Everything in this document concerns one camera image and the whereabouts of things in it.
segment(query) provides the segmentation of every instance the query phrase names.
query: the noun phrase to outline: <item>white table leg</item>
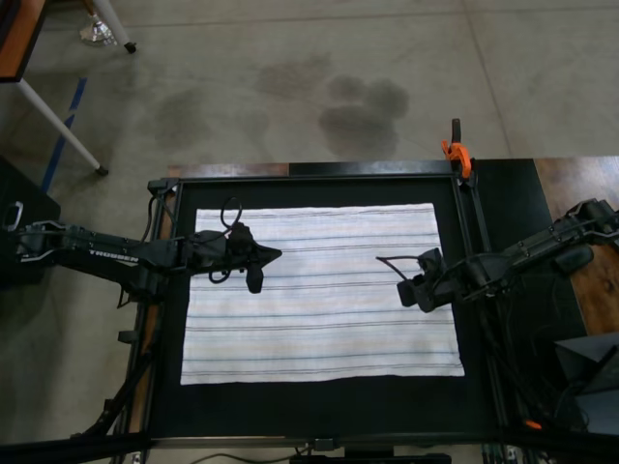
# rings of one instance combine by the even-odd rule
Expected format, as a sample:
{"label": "white table leg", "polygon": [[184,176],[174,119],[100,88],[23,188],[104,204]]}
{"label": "white table leg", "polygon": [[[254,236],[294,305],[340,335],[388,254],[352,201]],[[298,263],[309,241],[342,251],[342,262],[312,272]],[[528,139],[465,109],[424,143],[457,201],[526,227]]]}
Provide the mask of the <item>white table leg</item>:
{"label": "white table leg", "polygon": [[91,153],[86,150],[86,147],[84,147],[77,137],[75,137],[75,135],[69,130],[69,128],[63,124],[60,118],[54,114],[51,108],[47,106],[47,103],[39,97],[39,94],[37,94],[33,88],[28,85],[25,79],[21,79],[16,85],[19,87],[26,99],[34,104],[45,116],[47,121],[49,121],[54,128],[58,129],[62,136],[65,137],[67,141],[71,143],[74,148],[95,168],[97,174],[106,176],[107,169],[101,166],[95,157],[93,157]]}
{"label": "white table leg", "polygon": [[109,3],[109,0],[93,0],[95,7],[102,14],[103,19],[107,22],[107,26],[112,30],[114,38],[119,44],[125,46],[129,53],[135,53],[135,42],[131,42],[125,28],[118,19],[114,8]]}

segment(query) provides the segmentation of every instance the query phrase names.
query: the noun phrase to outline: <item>black device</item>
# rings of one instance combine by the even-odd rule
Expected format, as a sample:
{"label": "black device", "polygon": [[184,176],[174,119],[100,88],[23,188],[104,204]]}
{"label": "black device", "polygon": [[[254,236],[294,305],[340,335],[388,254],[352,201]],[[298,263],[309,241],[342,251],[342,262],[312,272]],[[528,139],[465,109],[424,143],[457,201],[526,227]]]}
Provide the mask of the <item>black device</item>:
{"label": "black device", "polygon": [[59,265],[105,278],[119,283],[130,301],[159,301],[171,276],[208,274],[213,283],[222,283],[234,270],[247,272],[248,289],[260,293],[262,268],[279,258],[281,251],[253,239],[239,221],[241,208],[231,225],[223,220],[223,210],[224,231],[203,230],[170,240],[144,242],[146,234],[140,241],[132,240],[55,220],[28,224],[14,231],[11,239],[19,265],[36,269]]}
{"label": "black device", "polygon": [[41,281],[44,269],[15,262],[15,231],[21,224],[58,219],[60,206],[0,156],[0,286]]}
{"label": "black device", "polygon": [[[617,239],[619,214],[605,200],[583,201],[546,230],[501,252],[474,254],[453,266],[445,263],[438,248],[410,257],[419,261],[423,273],[400,282],[399,297],[404,306],[419,305],[421,311],[432,312],[454,301],[496,296],[541,261],[551,260],[557,272],[568,276],[593,260],[590,245],[615,244]],[[390,258],[377,259],[393,268]]]}

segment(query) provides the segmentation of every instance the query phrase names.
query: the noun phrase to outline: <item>black frame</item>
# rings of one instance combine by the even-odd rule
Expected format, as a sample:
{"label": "black frame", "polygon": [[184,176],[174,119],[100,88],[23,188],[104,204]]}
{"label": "black frame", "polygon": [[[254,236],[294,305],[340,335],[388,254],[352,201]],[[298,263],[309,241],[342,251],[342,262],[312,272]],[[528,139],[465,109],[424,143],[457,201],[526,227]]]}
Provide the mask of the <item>black frame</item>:
{"label": "black frame", "polygon": [[[490,242],[484,221],[484,213],[479,193],[476,190],[475,179],[462,182],[457,172],[457,165],[446,161],[404,161],[404,162],[380,162],[380,163],[317,163],[317,164],[290,164],[289,170],[282,173],[267,176],[255,175],[255,171],[249,170],[248,175],[239,177],[238,173],[228,173],[221,177],[205,179],[180,180],[176,186],[176,202],[174,216],[178,218],[180,205],[183,197],[183,188],[187,184],[196,183],[225,183],[248,181],[269,182],[293,182],[297,179],[375,179],[405,177],[413,179],[424,178],[449,178],[452,182],[455,201],[457,204],[458,222],[463,234],[463,242],[466,254],[471,254],[474,249],[482,251],[490,250]],[[469,203],[468,210],[472,207],[472,214],[477,230],[471,234],[470,215],[464,201]],[[162,231],[162,217],[165,214],[161,205],[158,206],[155,227],[152,237],[159,237]],[[146,323],[146,309],[144,304],[138,307],[135,319],[132,350],[128,364],[128,378],[138,364],[142,340]],[[395,446],[395,445],[438,445],[438,444],[464,444],[464,443],[493,443],[502,445],[511,444],[523,448],[537,450],[550,450],[570,454],[583,454],[600,459],[619,459],[619,437],[602,434],[559,432],[555,430],[531,430],[521,424],[514,426],[514,422],[508,418],[505,405],[506,389],[508,385],[501,379],[496,362],[486,354],[488,374],[493,391],[493,403],[499,430],[495,434],[475,435],[468,433],[416,433],[416,434],[385,434],[371,436],[348,436],[342,437],[335,442],[336,447],[347,446]],[[149,391],[146,398],[146,408],[142,420],[142,429],[148,430],[150,406],[153,396],[154,378],[157,375],[156,368],[150,369]],[[518,402],[516,409],[525,411],[525,407]],[[89,459],[113,457],[112,462],[122,462],[124,454],[141,451],[145,458],[150,448],[217,448],[217,447],[300,447],[307,440],[296,438],[199,438],[199,439],[166,439],[155,440],[148,432],[128,433],[130,411],[132,402],[129,401],[119,420],[116,421],[113,435],[100,437],[76,437],[69,440],[43,442],[35,444],[23,444],[0,447],[0,458],[3,462],[35,463],[35,462],[86,462]]]}

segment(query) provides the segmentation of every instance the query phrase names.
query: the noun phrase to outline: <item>cloth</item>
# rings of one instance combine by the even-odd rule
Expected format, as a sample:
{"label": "cloth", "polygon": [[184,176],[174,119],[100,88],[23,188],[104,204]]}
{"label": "cloth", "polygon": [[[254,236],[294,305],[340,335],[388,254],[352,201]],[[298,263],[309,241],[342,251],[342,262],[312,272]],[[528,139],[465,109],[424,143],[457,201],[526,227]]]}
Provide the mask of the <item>cloth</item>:
{"label": "cloth", "polygon": [[[375,259],[440,247],[431,204],[248,210],[241,221],[283,255],[259,295],[239,272],[192,278],[182,385],[464,375],[451,306],[402,307],[401,278]],[[196,231],[219,229],[219,210],[197,212]]]}

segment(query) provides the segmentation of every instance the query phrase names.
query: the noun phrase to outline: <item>black table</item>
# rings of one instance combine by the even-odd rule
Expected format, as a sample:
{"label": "black table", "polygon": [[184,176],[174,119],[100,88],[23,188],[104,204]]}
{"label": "black table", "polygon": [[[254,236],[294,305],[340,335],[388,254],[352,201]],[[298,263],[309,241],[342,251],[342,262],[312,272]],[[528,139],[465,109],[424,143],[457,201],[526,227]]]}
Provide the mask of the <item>black table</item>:
{"label": "black table", "polygon": [[[232,195],[242,198],[247,209],[431,202],[448,262],[483,250],[485,233],[480,230],[473,200],[466,188],[457,186],[454,170],[445,161],[290,164],[285,170],[276,168],[276,175],[273,166],[263,167],[266,171],[254,168],[243,178],[184,180],[176,195],[178,227],[173,235],[193,232],[195,210],[217,209]],[[485,225],[494,249],[550,223],[532,161],[479,161],[476,169],[485,217],[481,228]],[[529,312],[541,312],[546,305],[541,293],[550,279],[549,275],[533,279],[536,289],[520,302]],[[584,334],[569,283],[569,298],[566,292],[562,294],[562,312],[580,321],[570,326],[566,337]],[[474,306],[454,306],[463,378],[360,377],[320,383],[181,386],[188,300],[189,280],[171,280],[160,311],[160,355],[151,372],[143,423],[162,446],[186,444],[194,437],[208,437],[210,444],[231,447],[303,444],[314,438],[333,438],[340,444],[351,440],[482,442],[498,437],[505,425],[501,421],[514,415],[505,401],[510,393],[496,391],[505,387],[499,385],[496,372],[488,370],[479,309]]]}

